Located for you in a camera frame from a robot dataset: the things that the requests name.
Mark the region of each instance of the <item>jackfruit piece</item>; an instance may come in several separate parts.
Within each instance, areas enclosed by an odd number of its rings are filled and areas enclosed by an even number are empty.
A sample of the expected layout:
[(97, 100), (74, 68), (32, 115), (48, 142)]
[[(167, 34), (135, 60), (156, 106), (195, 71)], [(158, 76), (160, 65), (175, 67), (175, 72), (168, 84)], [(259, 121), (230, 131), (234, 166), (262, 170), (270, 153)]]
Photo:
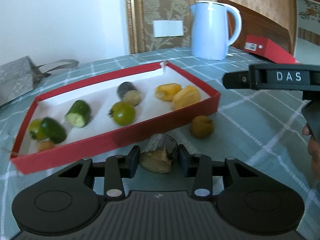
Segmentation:
[(155, 97), (171, 102), (173, 97), (181, 90), (181, 86), (176, 83), (158, 86), (155, 90)]
[(200, 102), (200, 92), (194, 86), (186, 86), (173, 97), (173, 109), (178, 110)]

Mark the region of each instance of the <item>cardboard box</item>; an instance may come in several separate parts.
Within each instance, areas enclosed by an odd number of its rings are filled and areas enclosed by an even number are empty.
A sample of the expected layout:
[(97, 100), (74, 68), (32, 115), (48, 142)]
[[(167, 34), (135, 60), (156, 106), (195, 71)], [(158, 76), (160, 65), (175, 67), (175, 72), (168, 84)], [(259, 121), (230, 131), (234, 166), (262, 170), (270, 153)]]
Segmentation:
[[(122, 82), (132, 82), (143, 95), (135, 107), (133, 124), (119, 127), (108, 117), (112, 105), (120, 99), (116, 89)], [(158, 85), (178, 83), (183, 88), (194, 85), (201, 94), (199, 103), (173, 111), (170, 102), (154, 96)], [(78, 99), (92, 108), (92, 119), (83, 128), (73, 128), (64, 115)], [(10, 160), (24, 174), (46, 170), (76, 162), (120, 147), (148, 139), (186, 125), (198, 115), (217, 112), (220, 93), (187, 71), (168, 63), (165, 70), (160, 63), (125, 68), (87, 78), (37, 96), (31, 104), (13, 145)], [(37, 152), (39, 142), (27, 132), (28, 124), (45, 116), (56, 119), (67, 131), (67, 139), (55, 148)]]
[(247, 35), (244, 51), (262, 56), (277, 64), (300, 63), (290, 53), (267, 38)]

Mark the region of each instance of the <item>barcode label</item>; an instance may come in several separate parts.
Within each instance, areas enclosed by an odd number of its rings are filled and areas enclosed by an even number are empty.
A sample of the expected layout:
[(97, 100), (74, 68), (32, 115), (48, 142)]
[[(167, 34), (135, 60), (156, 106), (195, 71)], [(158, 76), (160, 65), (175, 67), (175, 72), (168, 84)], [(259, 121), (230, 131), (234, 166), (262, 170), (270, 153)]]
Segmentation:
[(257, 44), (246, 42), (244, 48), (256, 51), (257, 50)]

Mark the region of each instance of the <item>metal screw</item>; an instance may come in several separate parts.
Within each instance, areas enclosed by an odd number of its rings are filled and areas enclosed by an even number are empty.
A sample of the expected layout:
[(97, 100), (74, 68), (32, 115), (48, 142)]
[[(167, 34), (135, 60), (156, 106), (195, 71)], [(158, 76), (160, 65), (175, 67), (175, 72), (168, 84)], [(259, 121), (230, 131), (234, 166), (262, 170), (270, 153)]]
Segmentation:
[(210, 195), (210, 191), (206, 188), (198, 188), (195, 190), (195, 195), (198, 197), (206, 197)]
[(107, 191), (107, 196), (109, 197), (120, 197), (121, 195), (122, 195), (122, 191), (117, 188), (109, 189)]

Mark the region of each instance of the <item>tablecloth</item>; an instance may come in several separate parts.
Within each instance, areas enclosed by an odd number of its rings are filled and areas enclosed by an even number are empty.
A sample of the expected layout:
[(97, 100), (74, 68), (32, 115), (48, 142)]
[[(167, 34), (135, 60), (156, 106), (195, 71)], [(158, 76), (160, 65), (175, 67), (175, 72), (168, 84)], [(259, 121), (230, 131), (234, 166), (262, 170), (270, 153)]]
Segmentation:
[[(299, 91), (226, 90), (221, 78), (226, 72), (247, 70), (248, 65), (264, 63), (260, 58), (233, 47), (225, 60), (212, 61), (195, 58), (189, 48), (160, 49), (80, 65), (76, 70), (59, 73), (44, 79), (38, 87), (0, 108), (0, 192), (1, 240), (19, 231), (12, 216), (11, 204), (24, 188), (65, 167), (57, 167), (29, 175), (17, 172), (9, 162), (9, 151), (22, 120), (34, 97), (95, 75), (139, 64), (169, 60), (221, 92), (218, 112), (210, 116), (214, 134), (205, 140), (190, 136), (188, 125), (168, 132), (183, 143), (191, 154), (203, 153), (213, 160), (223, 161), (234, 156), (268, 176), (297, 191), (305, 202), (305, 213), (298, 232), (307, 240), (320, 239), (320, 193), (312, 178), (311, 157), (307, 152), (308, 137), (301, 135), (305, 119)], [(136, 143), (143, 147), (144, 142)], [(94, 162), (108, 156), (128, 154), (132, 145), (93, 157)], [(138, 167), (133, 179), (123, 179), (128, 190), (191, 190), (194, 178), (184, 178), (179, 169), (166, 175), (153, 174)], [(222, 179), (213, 177), (213, 192), (223, 189)], [(101, 194), (103, 179), (97, 178), (94, 190)]]

